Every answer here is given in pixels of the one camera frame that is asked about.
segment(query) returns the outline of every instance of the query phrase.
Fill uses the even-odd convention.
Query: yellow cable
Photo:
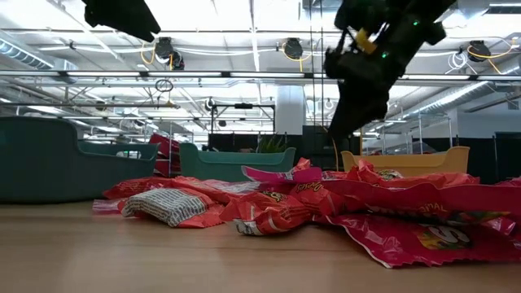
[[[142,44],[141,49],[145,49],[145,43]],[[154,48],[152,49],[152,59],[150,61],[145,59],[145,52],[143,50],[141,50],[141,60],[143,60],[144,63],[150,65],[150,64],[154,63],[154,59],[155,59],[155,45],[154,45]]]
[[[300,62],[300,72],[302,72],[302,71],[304,70],[303,65],[302,65],[302,62],[304,62],[305,60],[307,60],[307,59],[309,59],[311,56],[313,56],[313,46],[311,46],[311,53],[310,53],[308,56],[306,56],[306,58],[304,58],[304,59],[302,59],[302,58],[300,58],[300,59],[293,59],[293,58],[291,58],[291,57],[288,56],[288,55],[286,54],[286,52],[284,51],[285,48],[286,48],[286,43],[283,43],[283,44],[282,44],[282,53],[284,54],[284,56],[286,56],[286,58],[288,58],[288,59],[291,60],[291,61]]]
[[[329,131],[326,129],[326,127],[322,126],[324,128],[324,131],[326,131],[326,133],[328,133]],[[336,149],[336,143],[335,143],[335,139],[334,138],[331,138],[331,141],[333,141],[333,148],[335,149],[335,165],[336,165],[336,172],[339,171],[339,152],[338,150]]]
[[[484,58],[484,59],[495,59],[495,58],[503,57],[505,55],[510,54],[510,52],[514,49],[514,45],[515,45],[515,40],[513,39],[512,40],[512,46],[510,46],[510,49],[507,52],[501,53],[501,54],[498,54],[498,55],[493,55],[493,56],[485,56],[485,55],[479,55],[479,54],[476,54],[476,53],[472,53],[471,52],[472,46],[469,46],[468,48],[466,48],[466,51],[469,52],[470,55],[473,55],[475,57]]]
[[[494,64],[494,62],[492,62],[491,59],[489,59],[488,62],[490,63],[490,65],[492,65],[492,67],[494,67],[494,69],[496,70],[497,73],[499,73],[501,75],[505,74],[505,73],[499,71],[499,69],[497,68],[496,64]]]

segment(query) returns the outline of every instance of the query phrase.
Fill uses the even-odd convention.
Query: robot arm
[[[436,20],[456,0],[344,0],[335,26],[343,31],[335,50],[326,52],[324,68],[339,80],[340,101],[329,133],[347,137],[387,114],[388,92],[424,42],[446,35]],[[349,29],[358,31],[344,51]],[[378,34],[374,42],[369,37]]]

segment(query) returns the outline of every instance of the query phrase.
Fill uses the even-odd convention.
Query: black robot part
[[[339,81],[340,101],[329,132],[347,137],[372,120],[387,115],[388,91],[424,42],[435,45],[445,38],[435,21],[456,0],[344,0],[335,26],[344,33],[335,50],[326,52],[324,68]],[[378,34],[368,46],[353,40],[344,51],[349,29]]]
[[[151,33],[161,27],[144,0],[82,0],[85,21],[92,27],[98,24],[128,33],[147,42],[153,42]]]

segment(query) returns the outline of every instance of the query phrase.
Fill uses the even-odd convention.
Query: white wall
[[[491,138],[498,132],[521,132],[521,115],[459,113],[458,119],[461,138]]]

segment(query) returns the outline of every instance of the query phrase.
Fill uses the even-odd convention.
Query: yellow component
[[[369,36],[367,36],[367,32],[364,29],[361,29],[360,32],[358,32],[357,37],[355,38],[357,40],[358,46],[364,50],[368,55],[371,55],[374,53],[376,48],[375,44],[369,41]]]
[[[145,49],[145,43],[143,43],[141,45],[141,48]],[[144,63],[150,65],[150,64],[154,63],[154,59],[155,59],[155,45],[154,45],[154,48],[152,49],[152,59],[150,59],[150,61],[145,59],[145,52],[141,51],[141,60],[143,60]]]
[[[288,56],[286,54],[286,52],[284,51],[284,48],[286,48],[286,43],[283,43],[282,44],[282,53],[284,54],[284,56],[286,56],[286,58],[288,58],[289,60],[291,61],[295,61],[295,62],[299,62],[300,63],[300,72],[302,72],[304,69],[303,69],[303,65],[302,65],[302,62],[309,59],[312,55],[313,55],[313,47],[311,47],[311,54],[307,55],[306,58],[302,59],[293,59],[292,57]]]
[[[507,52],[501,53],[498,55],[492,55],[492,56],[478,55],[476,53],[472,53],[471,52],[472,46],[469,46],[468,48],[466,48],[466,51],[469,52],[470,55],[473,55],[475,57],[479,57],[479,58],[483,58],[483,59],[495,59],[495,58],[503,57],[505,55],[510,54],[510,52],[514,49],[514,45],[515,45],[515,39],[512,39],[512,46],[510,46],[510,49]]]
[[[466,173],[470,148],[456,146],[443,155],[353,155],[342,152],[344,169],[349,172],[358,161],[364,159],[374,165],[376,172],[395,170],[404,177],[414,177],[432,173]]]

